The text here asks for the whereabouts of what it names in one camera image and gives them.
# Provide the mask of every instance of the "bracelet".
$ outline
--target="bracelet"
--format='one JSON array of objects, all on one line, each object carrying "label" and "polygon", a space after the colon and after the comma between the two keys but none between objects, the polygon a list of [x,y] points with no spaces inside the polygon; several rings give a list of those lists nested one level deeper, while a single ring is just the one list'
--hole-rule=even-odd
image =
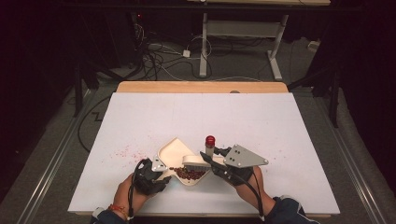
[{"label": "bracelet", "polygon": [[132,219],[132,217],[128,217],[128,215],[127,215],[126,212],[124,211],[124,209],[125,209],[124,206],[117,206],[117,205],[111,203],[111,204],[108,206],[107,209],[108,209],[108,210],[111,210],[111,211],[119,211],[119,212],[121,212],[121,213],[124,215],[125,220],[127,220],[127,221],[130,220],[130,219]]}]

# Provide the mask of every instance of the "red bottle cap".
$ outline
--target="red bottle cap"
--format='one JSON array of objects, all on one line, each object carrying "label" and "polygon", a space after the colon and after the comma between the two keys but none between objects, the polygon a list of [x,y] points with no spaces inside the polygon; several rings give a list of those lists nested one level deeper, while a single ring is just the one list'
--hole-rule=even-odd
[{"label": "red bottle cap", "polygon": [[209,135],[209,136],[206,138],[206,140],[205,140],[205,145],[206,145],[207,147],[213,147],[213,146],[215,145],[215,141],[216,141],[215,137],[212,136],[212,135]]}]

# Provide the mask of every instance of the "floor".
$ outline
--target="floor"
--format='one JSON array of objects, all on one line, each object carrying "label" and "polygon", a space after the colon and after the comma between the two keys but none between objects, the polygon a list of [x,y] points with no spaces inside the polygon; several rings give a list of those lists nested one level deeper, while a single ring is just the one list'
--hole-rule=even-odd
[{"label": "floor", "polygon": [[[270,39],[213,39],[209,77],[211,81],[274,81],[265,52]],[[303,77],[315,56],[301,39],[282,43],[276,56],[283,82],[290,84]],[[131,80],[202,80],[198,78],[198,49],[191,46],[191,59],[180,59],[183,47],[175,43],[155,42],[145,69]],[[134,68],[113,69],[126,76]],[[101,119],[106,113],[108,96],[118,82],[98,74],[99,89],[84,90],[84,107],[74,116],[75,94],[70,91],[63,105],[46,126],[29,159],[21,169],[8,195],[0,205],[0,223],[88,223],[88,216],[67,213],[74,188],[88,158]],[[334,127],[326,115],[329,99],[314,98],[309,88],[292,91],[300,108],[319,159],[341,210],[339,216],[318,217],[321,223],[396,223],[396,202],[385,180],[376,169],[348,115],[342,90],[338,124]],[[140,217],[136,223],[255,223],[257,219],[228,218],[156,218]]]}]

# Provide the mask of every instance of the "sleeve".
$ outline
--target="sleeve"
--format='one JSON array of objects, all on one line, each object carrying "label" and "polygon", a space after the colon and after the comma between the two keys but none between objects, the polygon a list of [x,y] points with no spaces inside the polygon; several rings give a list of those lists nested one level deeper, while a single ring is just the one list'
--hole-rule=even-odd
[{"label": "sleeve", "polygon": [[305,216],[303,207],[299,202],[289,196],[275,197],[276,204],[265,217],[266,224],[319,224]]},{"label": "sleeve", "polygon": [[112,211],[99,207],[93,211],[90,224],[125,224],[125,221]]}]

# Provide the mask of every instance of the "person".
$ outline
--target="person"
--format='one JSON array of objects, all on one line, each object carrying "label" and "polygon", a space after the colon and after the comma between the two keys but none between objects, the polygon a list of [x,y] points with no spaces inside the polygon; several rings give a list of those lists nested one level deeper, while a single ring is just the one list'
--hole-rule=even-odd
[{"label": "person", "polygon": [[[124,224],[128,219],[128,191],[132,184],[133,175],[129,175],[119,187],[114,196],[113,204],[107,210],[98,208],[92,213],[90,224]],[[262,211],[265,215],[265,224],[318,224],[305,216],[304,209],[296,200],[289,196],[271,198],[264,190],[262,169],[253,167],[253,175],[248,183],[261,195]],[[256,195],[247,185],[233,186],[241,199],[259,210]],[[136,214],[144,203],[154,195],[139,193],[134,188],[133,209]]]}]

